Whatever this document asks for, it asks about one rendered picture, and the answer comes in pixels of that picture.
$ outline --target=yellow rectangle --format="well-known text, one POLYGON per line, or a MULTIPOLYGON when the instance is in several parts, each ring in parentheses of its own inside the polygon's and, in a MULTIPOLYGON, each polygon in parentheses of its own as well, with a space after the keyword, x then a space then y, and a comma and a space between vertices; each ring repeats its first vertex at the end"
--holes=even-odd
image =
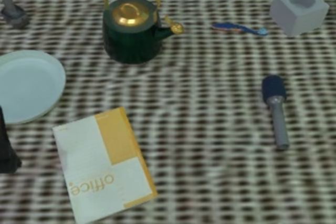
POLYGON ((125 207, 129 208, 131 206, 138 205, 155 198, 158 193, 156 191, 150 172, 146 166, 145 160, 143 159, 140 147, 135 139, 135 135, 127 118, 125 109, 120 107, 114 110, 103 112, 95 115, 95 118, 111 164, 115 165, 130 158, 138 157, 146 179, 152 190, 152 194, 129 202, 125 204, 125 207))

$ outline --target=checkered tablecloth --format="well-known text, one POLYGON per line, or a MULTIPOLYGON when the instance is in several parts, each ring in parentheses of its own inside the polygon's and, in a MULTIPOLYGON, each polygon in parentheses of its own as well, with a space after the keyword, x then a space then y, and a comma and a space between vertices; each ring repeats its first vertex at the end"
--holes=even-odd
POLYGON ((270 19, 270 1, 163 0, 186 33, 122 66, 102 47, 102 0, 16 0, 31 24, 1 21, 0 55, 43 50, 68 81, 50 113, 8 128, 23 167, 0 175, 0 223, 74 223, 51 128, 123 106, 159 196, 99 223, 335 224, 336 0, 321 29, 296 38, 270 19), (270 35, 211 30, 223 21, 270 35), (272 73, 288 90, 282 153, 260 95, 272 73))

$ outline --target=gold spout tip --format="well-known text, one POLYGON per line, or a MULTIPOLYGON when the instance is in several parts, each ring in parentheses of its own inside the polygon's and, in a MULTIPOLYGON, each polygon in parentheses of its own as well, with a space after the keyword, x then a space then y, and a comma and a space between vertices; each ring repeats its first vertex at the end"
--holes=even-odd
POLYGON ((180 23, 174 23, 171 26, 171 30, 174 34, 182 34, 184 33, 184 27, 180 23))

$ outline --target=gray object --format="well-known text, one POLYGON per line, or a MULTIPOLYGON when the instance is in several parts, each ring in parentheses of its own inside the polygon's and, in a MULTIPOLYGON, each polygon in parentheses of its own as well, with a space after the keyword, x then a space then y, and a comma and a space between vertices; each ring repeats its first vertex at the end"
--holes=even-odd
POLYGON ((287 36, 294 37, 319 28, 328 10, 324 0, 273 0, 269 15, 287 36))
POLYGON ((15 5, 13 0, 2 0, 4 8, 1 10, 1 16, 5 21, 15 29, 21 29, 29 24, 29 18, 26 12, 15 5))
POLYGON ((262 96, 269 106, 272 114, 275 143, 280 151, 289 148, 289 140, 286 129, 285 115, 282 103, 286 100, 286 89, 280 76, 270 75, 263 80, 262 96))

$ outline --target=toothbrush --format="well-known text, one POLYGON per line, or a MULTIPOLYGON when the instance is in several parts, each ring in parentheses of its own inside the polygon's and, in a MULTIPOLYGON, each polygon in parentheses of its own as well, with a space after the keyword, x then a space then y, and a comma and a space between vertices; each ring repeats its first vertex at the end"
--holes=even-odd
POLYGON ((212 28, 215 30, 221 30, 221 31, 227 31, 227 30, 233 30, 233 31, 244 31, 246 33, 254 34, 254 35, 260 35, 260 36, 266 36, 268 35, 268 31, 265 28, 261 28, 259 30, 253 30, 246 26, 234 24, 231 22, 225 22, 225 23, 213 23, 212 28))

